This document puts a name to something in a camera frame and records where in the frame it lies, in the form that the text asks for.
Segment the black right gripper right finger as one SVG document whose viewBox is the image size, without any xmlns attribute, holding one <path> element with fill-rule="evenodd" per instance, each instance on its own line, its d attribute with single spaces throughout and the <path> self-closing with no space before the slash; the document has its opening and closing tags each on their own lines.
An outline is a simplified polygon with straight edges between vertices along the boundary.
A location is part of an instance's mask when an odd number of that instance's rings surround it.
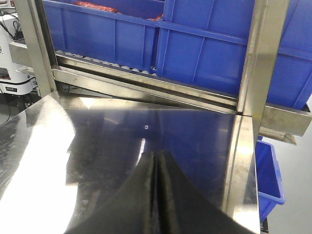
<svg viewBox="0 0 312 234">
<path fill-rule="evenodd" d="M 199 173 L 204 187 L 217 191 L 217 201 L 223 196 L 225 161 L 217 164 L 211 157 L 199 160 L 195 156 L 175 158 L 169 151 L 158 151 L 157 206 L 160 231 L 163 234 L 251 234 L 207 199 L 199 189 Z"/>
</svg>

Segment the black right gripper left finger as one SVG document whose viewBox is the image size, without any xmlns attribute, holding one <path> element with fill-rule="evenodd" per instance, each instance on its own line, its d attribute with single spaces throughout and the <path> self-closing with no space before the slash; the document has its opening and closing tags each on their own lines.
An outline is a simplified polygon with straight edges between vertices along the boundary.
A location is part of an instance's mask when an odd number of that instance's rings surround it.
<svg viewBox="0 0 312 234">
<path fill-rule="evenodd" d="M 117 193 L 67 234 L 151 234 L 156 157 L 144 152 Z"/>
</svg>

